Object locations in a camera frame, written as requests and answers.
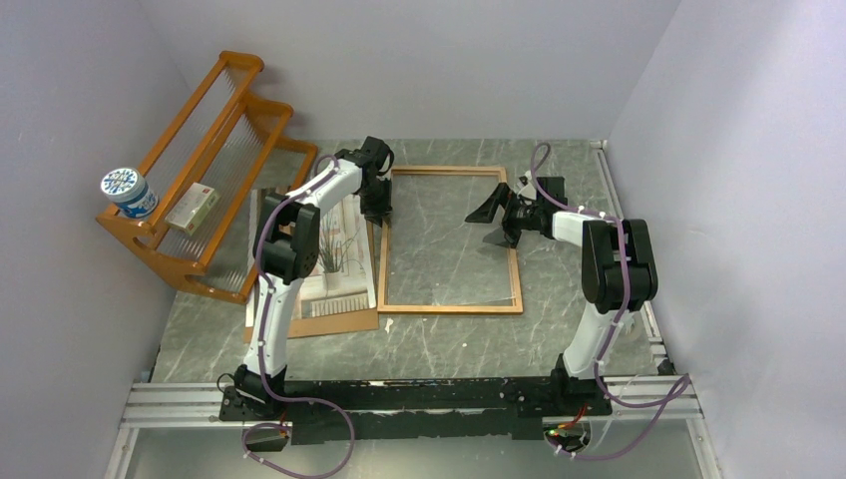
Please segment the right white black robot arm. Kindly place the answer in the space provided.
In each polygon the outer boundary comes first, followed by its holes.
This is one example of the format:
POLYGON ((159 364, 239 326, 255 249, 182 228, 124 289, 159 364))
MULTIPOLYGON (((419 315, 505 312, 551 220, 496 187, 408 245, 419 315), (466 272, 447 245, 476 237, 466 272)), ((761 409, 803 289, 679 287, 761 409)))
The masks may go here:
POLYGON ((518 409, 543 414, 608 414, 602 391, 609 353, 635 312, 656 296, 658 279, 647 224, 616 222, 583 207, 572 209, 562 177, 521 178, 518 191, 500 183, 476 209, 468 224, 498 222, 486 242, 515 248, 524 232, 537 232, 580 248, 581 287, 586 307, 576 335, 551 369, 548 381, 529 391, 516 390, 518 409))

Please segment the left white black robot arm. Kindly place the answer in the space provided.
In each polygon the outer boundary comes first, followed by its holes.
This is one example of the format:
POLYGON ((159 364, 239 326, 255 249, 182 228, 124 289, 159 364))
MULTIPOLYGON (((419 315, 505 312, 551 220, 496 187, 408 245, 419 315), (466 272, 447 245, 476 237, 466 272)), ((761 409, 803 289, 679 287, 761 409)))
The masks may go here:
POLYGON ((287 342, 296 298, 318 264, 322 219, 343 200, 358 196, 360 210, 381 225, 390 215, 394 154, 368 137, 354 150, 327 156, 327 165, 301 187, 271 194, 262 205, 253 244, 260 315, 249 348, 222 394, 222 421, 275 421, 291 398, 284 391, 287 342))

